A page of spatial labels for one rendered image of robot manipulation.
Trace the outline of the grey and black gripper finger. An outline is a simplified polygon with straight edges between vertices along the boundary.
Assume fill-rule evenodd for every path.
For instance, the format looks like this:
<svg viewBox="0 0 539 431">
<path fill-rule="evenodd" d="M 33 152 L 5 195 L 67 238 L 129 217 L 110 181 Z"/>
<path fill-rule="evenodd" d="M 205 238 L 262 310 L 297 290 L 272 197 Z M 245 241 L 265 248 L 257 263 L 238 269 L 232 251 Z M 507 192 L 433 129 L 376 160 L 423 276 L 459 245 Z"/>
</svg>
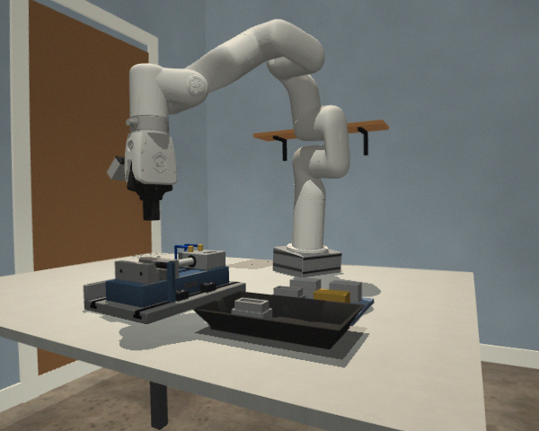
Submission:
<svg viewBox="0 0 539 431">
<path fill-rule="evenodd" d="M 156 220 L 160 220 L 160 200 L 163 199 L 163 194 L 165 192 L 172 190 L 172 185 L 152 184 L 152 186 L 154 192 L 153 200 L 156 202 Z"/>
<path fill-rule="evenodd" d="M 127 189 L 136 192 L 140 200 L 143 200 L 143 218 L 145 221 L 156 220 L 156 202 L 153 195 L 152 184 L 144 184 L 137 181 L 130 166 Z"/>
</svg>

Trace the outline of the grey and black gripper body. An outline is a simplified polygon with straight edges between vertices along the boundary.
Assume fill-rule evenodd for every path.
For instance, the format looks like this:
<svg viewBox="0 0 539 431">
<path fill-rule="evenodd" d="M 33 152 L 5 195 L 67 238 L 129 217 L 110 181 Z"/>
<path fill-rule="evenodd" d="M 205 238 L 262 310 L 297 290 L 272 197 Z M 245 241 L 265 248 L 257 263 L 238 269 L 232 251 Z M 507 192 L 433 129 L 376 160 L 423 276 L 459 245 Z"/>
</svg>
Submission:
<svg viewBox="0 0 539 431">
<path fill-rule="evenodd" d="M 175 150 L 172 138 L 167 132 L 131 131 L 128 134 L 125 150 L 126 182 L 128 182 L 131 162 L 134 177 L 141 183 L 173 185 L 177 182 Z"/>
</svg>

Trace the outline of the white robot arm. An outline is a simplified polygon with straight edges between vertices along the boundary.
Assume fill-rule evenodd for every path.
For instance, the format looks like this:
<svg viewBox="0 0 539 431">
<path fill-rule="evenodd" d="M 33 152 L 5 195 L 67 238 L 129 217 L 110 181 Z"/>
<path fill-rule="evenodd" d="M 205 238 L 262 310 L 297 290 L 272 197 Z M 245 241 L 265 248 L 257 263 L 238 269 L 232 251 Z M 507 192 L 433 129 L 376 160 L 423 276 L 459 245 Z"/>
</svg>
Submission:
<svg viewBox="0 0 539 431">
<path fill-rule="evenodd" d="M 293 233 L 287 249 L 325 253 L 326 191 L 321 178 L 344 177 L 350 158 L 346 117 L 337 106 L 321 106 L 317 84 L 310 76 L 323 67 L 324 59 L 317 39 L 290 22 L 277 19 L 242 32 L 185 69 L 137 64 L 129 71 L 130 119 L 126 124 L 131 127 L 130 132 L 169 133 L 169 114 L 200 105 L 210 92 L 237 81 L 266 62 L 271 74 L 287 89 L 296 137 L 325 144 L 303 146 L 294 153 Z"/>
</svg>

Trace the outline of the golden yellow block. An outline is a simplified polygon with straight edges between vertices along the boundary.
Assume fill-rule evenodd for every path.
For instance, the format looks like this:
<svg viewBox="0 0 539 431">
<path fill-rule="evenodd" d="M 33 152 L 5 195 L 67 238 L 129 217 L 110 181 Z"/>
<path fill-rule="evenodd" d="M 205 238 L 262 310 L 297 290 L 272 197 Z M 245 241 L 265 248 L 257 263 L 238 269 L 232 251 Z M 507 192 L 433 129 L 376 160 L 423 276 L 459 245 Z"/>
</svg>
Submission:
<svg viewBox="0 0 539 431">
<path fill-rule="evenodd" d="M 314 292 L 314 299 L 341 302 L 341 303 L 350 303 L 350 292 L 339 291 L 339 290 L 329 290 L 329 289 L 318 289 Z"/>
</svg>

